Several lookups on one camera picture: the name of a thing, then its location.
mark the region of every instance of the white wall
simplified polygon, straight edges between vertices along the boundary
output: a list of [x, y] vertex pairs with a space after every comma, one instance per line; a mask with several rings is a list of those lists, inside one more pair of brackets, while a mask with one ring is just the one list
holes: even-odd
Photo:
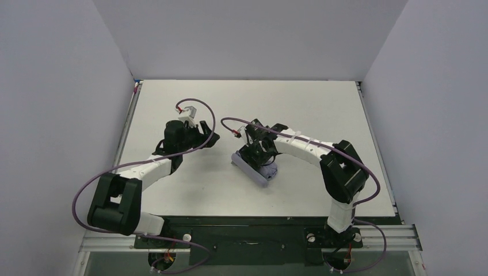
[[407, 0], [94, 0], [144, 79], [362, 80]]
[[410, 0], [364, 83], [429, 275], [486, 275], [488, 1]]
[[92, 1], [30, 0], [0, 4], [0, 87], [0, 274], [70, 275], [134, 83]]

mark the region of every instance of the gray floor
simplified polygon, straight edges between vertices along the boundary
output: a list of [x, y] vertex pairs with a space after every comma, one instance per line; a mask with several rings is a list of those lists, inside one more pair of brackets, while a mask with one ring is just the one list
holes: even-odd
[[[364, 267], [376, 260], [380, 252], [353, 252], [350, 268]], [[188, 264], [189, 254], [180, 254], [173, 269], [181, 269]], [[143, 252], [92, 252], [85, 276], [126, 276], [154, 275], [149, 273], [147, 253]], [[282, 266], [201, 266], [182, 275], [329, 275], [327, 267], [304, 267], [303, 264]], [[391, 251], [376, 267], [354, 275], [414, 275], [408, 252]]]

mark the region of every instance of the robotic arm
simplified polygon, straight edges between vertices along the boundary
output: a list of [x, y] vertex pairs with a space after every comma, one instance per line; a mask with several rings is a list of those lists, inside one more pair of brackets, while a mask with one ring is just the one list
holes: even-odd
[[[257, 119], [252, 123], [262, 126]], [[278, 154], [289, 154], [315, 165], [321, 169], [325, 188], [332, 197], [327, 225], [338, 234], [349, 230], [354, 218], [354, 203], [369, 175], [341, 155], [327, 148], [310, 144], [311, 138], [294, 132], [285, 125], [275, 124], [271, 129], [292, 137], [287, 138], [269, 133], [253, 125], [243, 126], [237, 131], [236, 137], [243, 138], [245, 145], [238, 151], [238, 154], [232, 155], [233, 163], [263, 186], [268, 179], [261, 175], [259, 170], [262, 166], [267, 166], [270, 158]], [[361, 161], [356, 150], [348, 141], [343, 140], [338, 144], [318, 142], [334, 147]]]
[[[141, 196], [153, 183], [174, 173], [183, 162], [183, 156], [156, 161], [160, 157], [187, 151], [203, 144], [211, 130], [205, 121], [200, 121], [202, 133], [194, 118], [196, 109], [188, 106], [178, 120], [166, 123], [165, 138], [156, 146], [148, 160], [152, 162], [122, 171], [108, 172], [100, 177], [88, 212], [88, 224], [122, 235], [160, 235], [165, 231], [163, 218], [141, 212]], [[205, 148], [212, 147], [220, 136], [213, 134]], [[111, 198], [121, 196], [120, 203]]]

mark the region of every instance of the metal frame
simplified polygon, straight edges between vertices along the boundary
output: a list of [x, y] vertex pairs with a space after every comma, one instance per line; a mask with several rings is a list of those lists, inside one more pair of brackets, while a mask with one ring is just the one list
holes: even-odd
[[[124, 150], [125, 141], [127, 139], [127, 135], [131, 126], [132, 118], [134, 116], [135, 108], [137, 105], [137, 101], [139, 98], [139, 94], [141, 92], [143, 86], [143, 81], [139, 82], [139, 85], [136, 89], [136, 92], [132, 98], [131, 104], [128, 109], [127, 118], [124, 123], [124, 128], [120, 137], [119, 146], [116, 152], [116, 156], [114, 158], [114, 166], [118, 165], [121, 156]], [[371, 127], [369, 117], [366, 111], [366, 107], [363, 101], [363, 95], [361, 92], [360, 83], [356, 82], [357, 90], [361, 99], [361, 104], [363, 106], [364, 113], [366, 115], [366, 119], [368, 121], [369, 130], [371, 132], [371, 136], [373, 138], [373, 142], [376, 148], [376, 152], [378, 154], [378, 159], [382, 168], [382, 173], [384, 175], [388, 193], [390, 195], [391, 202], [394, 206], [395, 212], [397, 216], [394, 218], [368, 218], [366, 220], [377, 223], [378, 226], [384, 231], [386, 238], [387, 238], [387, 251], [408, 251], [410, 260], [412, 262], [412, 267], [416, 275], [424, 276], [426, 275], [425, 266], [421, 259], [420, 251], [422, 250], [420, 240], [417, 235], [417, 231], [415, 229], [415, 225], [383, 225], [386, 224], [400, 224], [401, 220], [398, 216], [398, 211], [396, 209], [396, 203], [393, 196], [392, 188], [390, 185], [390, 181], [388, 180], [388, 176], [386, 170], [384, 168], [384, 163], [382, 160], [382, 156], [378, 147], [378, 143], [376, 141], [376, 137], [374, 135], [373, 129]], [[191, 217], [176, 217], [180, 219], [180, 223], [183, 221], [185, 224], [185, 220], [191, 220]], [[219, 221], [221, 217], [207, 217], [210, 221]], [[229, 225], [248, 225], [249, 218], [244, 217], [228, 217]], [[294, 217], [294, 218], [275, 218], [277, 219], [275, 223], [273, 223], [273, 218], [270, 218], [271, 225], [281, 225], [283, 219], [288, 219], [294, 221], [294, 223], [304, 224], [304, 222], [300, 222], [302, 219], [307, 220], [310, 218], [306, 217]], [[207, 224], [208, 227], [219, 227], [224, 226], [224, 224]], [[357, 251], [382, 251], [383, 250], [383, 238], [379, 231], [373, 227], [369, 226], [357, 226], [361, 229], [361, 235], [363, 237], [363, 248], [357, 248]], [[136, 236], [121, 236], [118, 234], [100, 234], [87, 231], [85, 237], [83, 238], [78, 259], [75, 265], [75, 269], [73, 271], [73, 275], [80, 276], [84, 275], [86, 266], [89, 261], [90, 252], [166, 252], [167, 248], [152, 248], [152, 249], [137, 249], [134, 247]], [[190, 252], [189, 248], [173, 248], [169, 250], [170, 252]], [[330, 249], [322, 249], [323, 252], [330, 251]]]

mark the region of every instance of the white table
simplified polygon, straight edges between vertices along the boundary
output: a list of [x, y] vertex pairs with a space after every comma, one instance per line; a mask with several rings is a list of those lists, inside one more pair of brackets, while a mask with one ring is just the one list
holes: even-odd
[[[277, 156], [277, 177], [261, 188], [230, 156], [243, 146], [219, 123], [226, 116], [258, 118], [265, 125], [279, 122], [302, 134], [329, 142], [350, 141], [379, 178], [382, 190], [358, 206], [357, 216], [394, 216], [360, 96], [354, 82], [268, 80], [145, 80], [128, 131], [121, 163], [143, 160], [163, 139], [167, 121], [176, 120], [175, 103], [199, 98], [214, 110], [220, 140], [210, 149], [183, 157], [179, 169], [149, 187], [142, 210], [174, 216], [327, 216], [328, 195], [320, 170], [291, 156]], [[198, 103], [196, 120], [211, 116]], [[229, 122], [234, 128], [241, 124]], [[360, 199], [375, 191], [371, 177]]]

